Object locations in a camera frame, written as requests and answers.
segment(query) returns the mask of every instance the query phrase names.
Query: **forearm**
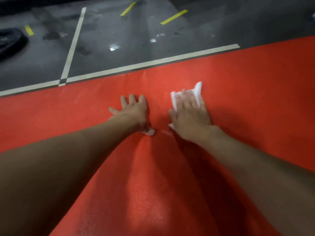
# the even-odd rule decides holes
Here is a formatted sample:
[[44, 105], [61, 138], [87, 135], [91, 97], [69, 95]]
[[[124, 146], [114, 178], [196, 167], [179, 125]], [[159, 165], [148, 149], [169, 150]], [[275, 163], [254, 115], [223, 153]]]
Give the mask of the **forearm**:
[[196, 143], [230, 170], [267, 220], [283, 235], [314, 235], [314, 174], [211, 127]]
[[1, 154], [0, 234], [48, 235], [106, 157], [134, 130], [135, 123], [115, 117]]

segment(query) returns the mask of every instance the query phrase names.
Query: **fingernail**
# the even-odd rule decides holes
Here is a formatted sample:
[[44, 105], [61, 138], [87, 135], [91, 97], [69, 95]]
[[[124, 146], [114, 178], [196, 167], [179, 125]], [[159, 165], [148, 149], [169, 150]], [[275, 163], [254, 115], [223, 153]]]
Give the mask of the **fingernail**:
[[150, 136], [153, 136], [154, 134], [155, 134], [155, 130], [151, 129], [151, 130], [149, 131], [149, 135], [150, 135]]

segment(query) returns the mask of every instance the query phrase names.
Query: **right hand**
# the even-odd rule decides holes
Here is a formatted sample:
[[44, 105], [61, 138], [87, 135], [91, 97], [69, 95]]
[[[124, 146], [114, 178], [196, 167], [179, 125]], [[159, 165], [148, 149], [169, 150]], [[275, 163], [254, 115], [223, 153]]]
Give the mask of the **right hand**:
[[173, 109], [169, 110], [177, 134], [194, 143], [200, 134], [211, 125], [210, 116], [201, 96], [199, 101], [200, 106], [192, 91], [183, 89], [181, 95], [176, 95], [177, 112]]

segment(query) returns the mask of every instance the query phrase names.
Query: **yellow tape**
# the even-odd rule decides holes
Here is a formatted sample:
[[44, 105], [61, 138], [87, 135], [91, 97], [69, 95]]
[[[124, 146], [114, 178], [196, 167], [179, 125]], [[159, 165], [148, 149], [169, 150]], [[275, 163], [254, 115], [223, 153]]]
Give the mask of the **yellow tape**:
[[126, 14], [127, 14], [127, 12], [128, 12], [128, 11], [130, 11], [130, 9], [131, 9], [131, 8], [132, 8], [135, 4], [136, 4], [136, 2], [131, 3], [131, 4], [130, 4], [130, 6], [129, 6], [129, 7], [127, 7], [127, 9], [126, 9], [126, 10], [124, 10], [124, 12], [123, 12], [123, 13], [121, 13], [120, 15], [121, 15], [121, 16], [126, 15]]
[[30, 28], [30, 26], [26, 25], [24, 26], [26, 32], [28, 33], [29, 36], [34, 35], [34, 32], [32, 31], [32, 29]]
[[161, 24], [162, 24], [162, 25], [165, 25], [165, 24], [169, 23], [170, 21], [174, 20], [175, 18], [177, 18], [177, 17], [183, 15], [183, 14], [186, 13], [186, 12], [187, 12], [187, 10], [183, 10], [183, 11], [177, 13], [176, 15], [174, 15], [174, 16], [168, 18], [167, 20], [161, 22]]

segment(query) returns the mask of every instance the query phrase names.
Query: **hand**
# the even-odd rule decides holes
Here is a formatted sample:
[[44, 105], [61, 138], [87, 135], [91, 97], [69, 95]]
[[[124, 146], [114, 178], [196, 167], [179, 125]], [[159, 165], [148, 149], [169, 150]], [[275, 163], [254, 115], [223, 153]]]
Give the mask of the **hand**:
[[144, 95], [140, 95], [139, 102], [133, 94], [129, 95], [129, 104], [127, 104], [125, 96], [120, 97], [121, 106], [123, 109], [118, 111], [112, 107], [108, 110], [115, 116], [126, 117], [130, 121], [136, 122], [136, 131], [143, 132], [146, 135], [154, 135], [155, 131], [148, 126], [146, 111], [147, 111], [147, 101]]
[[196, 142], [196, 139], [211, 125], [210, 116], [205, 103], [200, 96], [198, 106], [192, 91], [183, 89], [181, 95], [176, 95], [177, 112], [169, 110], [174, 130], [183, 139]]

